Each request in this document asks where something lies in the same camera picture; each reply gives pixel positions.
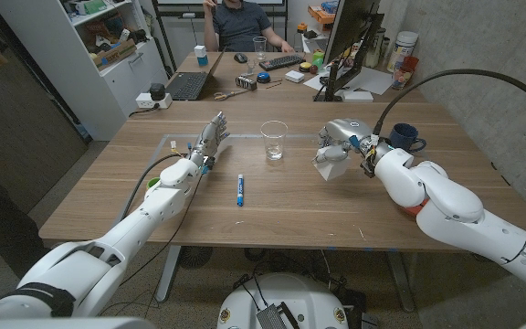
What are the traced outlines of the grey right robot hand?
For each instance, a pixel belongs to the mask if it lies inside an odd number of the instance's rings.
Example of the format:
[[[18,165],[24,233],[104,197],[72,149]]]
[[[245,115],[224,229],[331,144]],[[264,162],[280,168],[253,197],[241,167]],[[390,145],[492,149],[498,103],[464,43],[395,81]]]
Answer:
[[[393,150],[387,138],[373,137],[373,129],[357,119],[335,119],[319,131],[319,149],[312,164],[326,180],[343,175],[351,158],[350,152],[361,154],[361,168],[369,177],[375,176],[380,159]]]

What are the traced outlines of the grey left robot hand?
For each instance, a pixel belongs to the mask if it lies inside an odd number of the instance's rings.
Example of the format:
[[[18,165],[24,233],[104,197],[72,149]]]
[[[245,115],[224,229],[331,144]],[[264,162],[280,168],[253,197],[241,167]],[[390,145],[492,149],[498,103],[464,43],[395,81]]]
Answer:
[[[205,158],[214,157],[217,153],[219,144],[227,138],[226,116],[220,111],[203,131],[198,134],[195,144],[188,155],[188,159],[194,162],[199,168],[205,164]]]

